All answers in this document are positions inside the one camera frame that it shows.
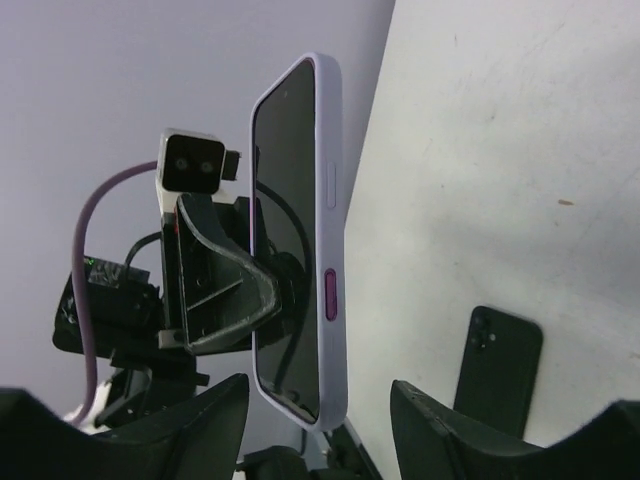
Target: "camera lens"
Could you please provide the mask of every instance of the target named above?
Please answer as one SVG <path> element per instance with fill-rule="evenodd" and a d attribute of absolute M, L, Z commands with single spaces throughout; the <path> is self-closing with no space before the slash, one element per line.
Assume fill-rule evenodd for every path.
<path fill-rule="evenodd" d="M 176 159 L 175 165 L 178 170 L 184 171 L 189 166 L 189 163 L 185 158 L 179 157 Z"/>
<path fill-rule="evenodd" d="M 213 172 L 213 165 L 211 162 L 203 162 L 202 165 L 200 165 L 200 170 L 202 170 L 203 173 L 211 173 Z"/>

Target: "gray wall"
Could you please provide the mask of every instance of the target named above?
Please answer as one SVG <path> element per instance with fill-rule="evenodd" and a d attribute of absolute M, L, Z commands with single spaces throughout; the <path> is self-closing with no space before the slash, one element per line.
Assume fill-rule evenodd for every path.
<path fill-rule="evenodd" d="M 82 203 L 107 176 L 157 155 L 174 126 L 247 152 L 251 107 L 307 50 L 336 56 L 345 93 L 351 185 L 393 4 L 383 0 L 103 2 L 0 5 L 0 384 L 27 387 L 52 409 L 81 401 L 83 363 L 50 341 Z M 152 175 L 118 188 L 91 222 L 87 252 L 123 259 L 158 229 Z M 157 246 L 137 264 L 161 278 Z M 205 358 L 212 382 L 250 372 L 247 354 Z M 101 365 L 104 377 L 109 373 Z M 298 432 L 255 399 L 244 450 Z"/>

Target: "tabletop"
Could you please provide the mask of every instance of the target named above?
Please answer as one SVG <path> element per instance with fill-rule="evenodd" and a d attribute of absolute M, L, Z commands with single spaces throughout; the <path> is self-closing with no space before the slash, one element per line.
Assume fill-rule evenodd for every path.
<path fill-rule="evenodd" d="M 346 227 L 349 418 L 386 480 L 391 382 L 451 406 L 476 305 L 543 329 L 526 440 L 640 398 L 638 14 L 397 2 Z"/>

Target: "phone side button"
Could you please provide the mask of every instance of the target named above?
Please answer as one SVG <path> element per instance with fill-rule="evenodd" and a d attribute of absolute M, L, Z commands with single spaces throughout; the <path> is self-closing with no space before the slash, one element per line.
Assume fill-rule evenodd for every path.
<path fill-rule="evenodd" d="M 327 207 L 336 206 L 336 164 L 327 163 Z"/>
<path fill-rule="evenodd" d="M 338 290 L 336 289 L 336 271 L 329 268 L 324 272 L 324 314 L 332 322 L 338 316 Z"/>

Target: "electronic device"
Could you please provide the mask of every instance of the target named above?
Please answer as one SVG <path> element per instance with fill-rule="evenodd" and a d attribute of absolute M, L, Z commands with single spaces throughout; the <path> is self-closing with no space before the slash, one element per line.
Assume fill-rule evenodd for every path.
<path fill-rule="evenodd" d="M 476 307 L 453 409 L 522 438 L 542 342 L 542 330 L 534 322 Z"/>
<path fill-rule="evenodd" d="M 173 213 L 181 193 L 206 193 L 232 204 L 229 182 L 236 180 L 240 153 L 227 150 L 215 135 L 165 130 L 160 139 L 156 192 L 162 213 Z"/>
<path fill-rule="evenodd" d="M 255 380 L 309 431 L 339 426 L 348 403 L 341 90 L 333 58 L 303 55 L 251 116 L 251 251 L 288 298 L 253 334 Z"/>

